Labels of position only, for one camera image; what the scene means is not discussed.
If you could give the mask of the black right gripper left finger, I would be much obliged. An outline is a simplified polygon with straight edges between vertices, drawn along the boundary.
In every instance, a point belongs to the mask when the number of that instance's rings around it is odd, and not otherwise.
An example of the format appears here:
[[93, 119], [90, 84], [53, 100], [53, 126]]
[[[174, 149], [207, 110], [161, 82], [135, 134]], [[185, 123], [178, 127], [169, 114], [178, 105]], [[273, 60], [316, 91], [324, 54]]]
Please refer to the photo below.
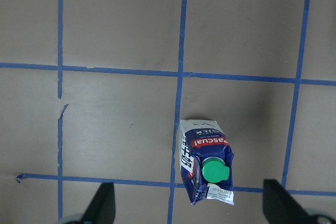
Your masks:
[[95, 193], [80, 223], [113, 224], [116, 216], [114, 183], [102, 183]]

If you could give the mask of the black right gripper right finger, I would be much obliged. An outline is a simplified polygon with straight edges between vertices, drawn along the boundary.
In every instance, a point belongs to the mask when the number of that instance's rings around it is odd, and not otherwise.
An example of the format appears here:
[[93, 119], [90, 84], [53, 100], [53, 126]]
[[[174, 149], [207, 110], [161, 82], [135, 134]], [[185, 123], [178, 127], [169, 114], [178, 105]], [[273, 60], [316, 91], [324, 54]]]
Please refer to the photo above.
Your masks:
[[264, 179], [263, 214], [270, 224], [317, 223], [275, 179]]

